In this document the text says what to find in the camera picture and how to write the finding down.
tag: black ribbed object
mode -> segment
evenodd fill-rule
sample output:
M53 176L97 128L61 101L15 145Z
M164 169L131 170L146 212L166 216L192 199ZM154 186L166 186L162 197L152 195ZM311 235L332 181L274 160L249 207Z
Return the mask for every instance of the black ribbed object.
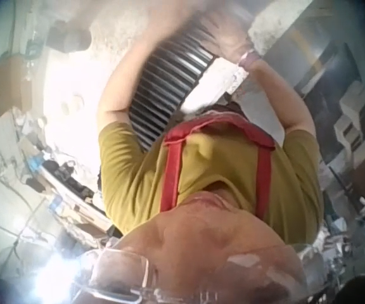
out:
M200 46L206 33L193 28L165 41L146 63L129 116L144 151L164 132L171 116L213 60Z

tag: wristband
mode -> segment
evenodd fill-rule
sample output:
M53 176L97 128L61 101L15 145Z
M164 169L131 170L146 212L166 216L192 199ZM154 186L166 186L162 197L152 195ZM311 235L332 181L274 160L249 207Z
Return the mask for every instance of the wristband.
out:
M251 49L240 58L239 67L249 67L254 61L259 59L261 59L261 56L258 54L258 52L255 49Z

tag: bright light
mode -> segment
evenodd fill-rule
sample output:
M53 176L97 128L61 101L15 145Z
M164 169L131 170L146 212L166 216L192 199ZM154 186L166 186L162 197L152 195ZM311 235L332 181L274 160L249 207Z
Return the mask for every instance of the bright light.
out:
M43 304L59 304L70 296L73 278L79 267L75 260L64 260L59 255L51 257L36 278L35 293Z

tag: wall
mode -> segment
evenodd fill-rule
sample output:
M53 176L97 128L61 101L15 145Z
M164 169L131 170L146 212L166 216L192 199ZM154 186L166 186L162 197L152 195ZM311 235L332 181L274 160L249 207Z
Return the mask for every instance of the wall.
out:
M25 1L17 1L20 5L23 5ZM25 32L24 20L26 18L23 12L18 11L20 16L16 16L17 24L15 27L15 44L14 48L19 49L20 43L25 39L23 35L19 35ZM14 9L13 1L1 0L0 1L0 56L11 49L11 33L14 21ZM7 163L7 168L2 166L3 160ZM18 164L18 168L15 169L12 162ZM13 126L12 117L6 113L0 118L0 171L3 180L11 185L13 189L18 191L25 201L29 204L27 206L23 199L19 195L15 194L12 190L0 183L0 226L11 231L13 234L18 234L24 224L26 223L31 209L34 209L44 199L40 194L28 186L21 184L17 178L23 169L23 160L16 145L16 133ZM57 235L60 232L60 226L53 220L53 217L46 208L46 203L40 207L39 211L35 214L35 220L31 221L30 227L33 229L39 228L44 232ZM1 266L6 260L16 237L2 231L0 229L0 272ZM34 245L26 245L20 243L18 246L18 256L23 260L24 264L30 268L34 268L35 265L41 263L46 257L46 250L41 250ZM17 269L20 262L15 255L12 255L10 262L7 264L6 270L2 273L3 277L12 278L17 276Z

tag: man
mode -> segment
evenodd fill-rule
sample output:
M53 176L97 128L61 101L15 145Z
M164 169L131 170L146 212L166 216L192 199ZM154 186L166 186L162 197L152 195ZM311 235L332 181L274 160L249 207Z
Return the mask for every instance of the man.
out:
M103 199L106 214L125 234L114 253L129 257L104 267L109 273L97 276L101 283L114 284L109 277L121 269L122 280L139 273L130 266L134 256L149 261L155 287L189 295L231 256L282 248L279 256L263 257L290 261L293 253L285 244L311 244L321 224L312 117L297 93L257 56L240 24L218 13L223 8L204 19L214 39L203 45L242 66L263 88L285 129L283 147L234 105L177 125L141 152L128 108L143 65L190 19L195 2L161 1L99 102Z

